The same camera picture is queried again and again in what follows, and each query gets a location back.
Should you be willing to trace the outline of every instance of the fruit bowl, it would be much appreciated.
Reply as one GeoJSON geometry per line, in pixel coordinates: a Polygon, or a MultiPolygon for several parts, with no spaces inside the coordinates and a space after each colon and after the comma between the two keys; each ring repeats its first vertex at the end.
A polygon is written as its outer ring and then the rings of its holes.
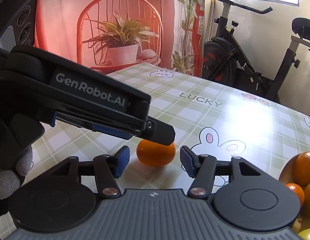
{"type": "MultiPolygon", "coordinates": [[[[293,169],[294,169],[294,164],[295,164],[295,160],[297,159],[297,157],[300,154],[297,154],[293,157],[291,157],[283,166],[283,168],[281,169],[281,171],[279,172],[279,175],[277,177],[277,180],[280,181],[283,184],[287,184],[287,183],[296,183],[296,181],[294,180],[294,176],[293,176],[293,169]]],[[[301,214],[298,215],[298,218],[301,218],[301,229],[300,232],[310,228],[310,218],[309,217],[305,217],[301,214]]]]}

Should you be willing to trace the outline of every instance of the gray glove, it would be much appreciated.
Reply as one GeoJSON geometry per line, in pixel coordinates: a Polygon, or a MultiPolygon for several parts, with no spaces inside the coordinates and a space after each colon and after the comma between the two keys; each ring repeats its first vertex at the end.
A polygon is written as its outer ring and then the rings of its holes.
{"type": "Polygon", "coordinates": [[[20,188],[24,177],[30,171],[32,160],[33,150],[29,146],[25,150],[25,155],[17,161],[15,171],[0,171],[0,200],[10,197],[20,188]]]}

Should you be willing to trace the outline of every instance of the circular pad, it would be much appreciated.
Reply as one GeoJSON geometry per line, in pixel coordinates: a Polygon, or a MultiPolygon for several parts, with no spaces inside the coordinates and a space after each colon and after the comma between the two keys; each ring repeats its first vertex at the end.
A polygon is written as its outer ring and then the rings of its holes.
{"type": "Polygon", "coordinates": [[[242,204],[253,210],[267,210],[273,208],[278,200],[274,193],[264,189],[250,189],[240,196],[242,204]]]}
{"type": "Polygon", "coordinates": [[[47,178],[21,187],[8,206],[19,227],[57,232],[83,222],[95,204],[95,195],[88,187],[68,179],[47,178]]]}
{"type": "Polygon", "coordinates": [[[240,176],[214,195],[216,212],[228,223],[249,231],[274,231],[290,226],[300,204],[295,194],[273,179],[240,176]]]}

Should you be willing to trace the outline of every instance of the white flower pot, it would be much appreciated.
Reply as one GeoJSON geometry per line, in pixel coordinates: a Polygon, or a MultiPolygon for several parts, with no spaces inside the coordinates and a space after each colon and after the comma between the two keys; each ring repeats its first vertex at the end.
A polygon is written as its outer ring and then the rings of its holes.
{"type": "Polygon", "coordinates": [[[138,45],[130,45],[118,48],[108,48],[107,52],[113,66],[131,64],[136,62],[138,45]]]}

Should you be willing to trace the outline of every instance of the blue gripper pad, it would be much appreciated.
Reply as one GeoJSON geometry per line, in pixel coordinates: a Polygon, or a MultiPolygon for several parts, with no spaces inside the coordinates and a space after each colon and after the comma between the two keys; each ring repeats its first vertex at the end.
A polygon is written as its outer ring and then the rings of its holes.
{"type": "Polygon", "coordinates": [[[105,133],[111,136],[115,136],[121,139],[125,139],[125,140],[129,140],[130,138],[133,137],[133,135],[129,134],[129,133],[125,133],[116,129],[112,129],[109,127],[105,127],[99,124],[92,124],[92,127],[94,129],[95,132],[101,132],[101,133],[105,133]]]}
{"type": "Polygon", "coordinates": [[[122,176],[130,157],[130,151],[128,146],[123,146],[116,152],[111,158],[116,160],[116,165],[112,169],[113,177],[118,179],[122,176]]]}
{"type": "Polygon", "coordinates": [[[197,169],[194,165],[194,159],[188,154],[188,152],[184,149],[184,147],[180,148],[179,158],[188,176],[191,178],[195,178],[197,169]]]}
{"type": "Polygon", "coordinates": [[[50,124],[51,127],[55,127],[55,123],[56,123],[56,111],[54,112],[54,118],[52,120],[52,123],[50,124]]]}

